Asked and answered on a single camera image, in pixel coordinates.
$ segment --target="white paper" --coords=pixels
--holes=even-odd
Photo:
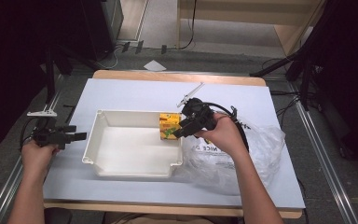
[[[150,63],[147,63],[144,66],[145,69],[149,70],[149,71],[153,71],[153,72],[160,72],[160,71],[164,71],[167,70],[167,68],[165,68],[164,66],[162,66],[160,63],[156,62],[156,61],[151,61]]]

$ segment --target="cardboard box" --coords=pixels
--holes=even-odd
[[[176,140],[173,132],[180,129],[181,115],[178,113],[159,114],[159,135],[160,139]]]

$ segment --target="black stand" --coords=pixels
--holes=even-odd
[[[101,68],[90,62],[89,60],[78,55],[74,51],[68,49],[67,47],[60,45],[49,45],[46,49],[46,73],[47,73],[47,88],[48,88],[48,97],[46,99],[46,104],[50,103],[51,99],[55,94],[55,84],[54,84],[54,64],[63,75],[71,75],[73,70],[72,65],[69,63],[68,58],[65,55],[68,55],[80,63],[85,64],[87,67],[91,68],[92,71],[100,70]]]
[[[303,73],[303,80],[300,88],[300,101],[304,108],[308,111],[307,92],[308,86],[310,84],[313,66],[315,65],[315,57],[317,55],[316,52],[321,51],[320,43],[323,41],[323,38],[326,37],[326,26],[330,21],[332,15],[334,14],[333,12],[336,10],[338,4],[339,1],[337,0],[329,0],[326,2],[324,14],[313,28],[307,41],[297,52],[293,53],[292,55],[289,55],[288,57],[259,72],[251,73],[250,76],[263,77],[264,75],[269,74],[270,72],[292,62],[290,68],[286,73],[286,79],[288,81],[295,81],[300,76],[300,74]]]

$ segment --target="white plastic tray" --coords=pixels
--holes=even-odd
[[[160,113],[98,110],[82,161],[100,176],[171,176],[182,140],[160,140]]]

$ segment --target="plastic bag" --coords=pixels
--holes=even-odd
[[[285,134],[279,128],[256,127],[249,122],[244,125],[244,131],[252,161],[267,187],[279,170]],[[226,152],[212,142],[194,136],[184,139],[183,149],[184,163],[176,168],[176,178],[222,193],[240,193],[234,162]]]

